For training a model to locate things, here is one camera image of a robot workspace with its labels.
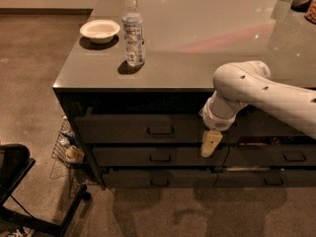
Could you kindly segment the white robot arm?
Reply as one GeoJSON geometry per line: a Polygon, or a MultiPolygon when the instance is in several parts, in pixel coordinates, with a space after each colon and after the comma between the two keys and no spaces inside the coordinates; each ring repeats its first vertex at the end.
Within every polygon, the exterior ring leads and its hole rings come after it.
{"type": "Polygon", "coordinates": [[[222,139],[222,132],[239,111],[252,105],[276,119],[316,138],[316,91],[277,83],[262,61],[227,63],[212,78],[214,92],[199,111],[207,130],[201,155],[209,157],[222,139]]]}

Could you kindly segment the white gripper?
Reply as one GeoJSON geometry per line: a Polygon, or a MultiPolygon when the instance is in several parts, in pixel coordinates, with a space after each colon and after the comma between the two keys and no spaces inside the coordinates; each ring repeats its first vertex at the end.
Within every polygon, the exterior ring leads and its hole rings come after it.
{"type": "Polygon", "coordinates": [[[201,156],[210,157],[222,140],[220,131],[227,130],[235,121],[237,107],[218,98],[209,98],[199,111],[203,123],[210,130],[203,133],[201,156]]]}

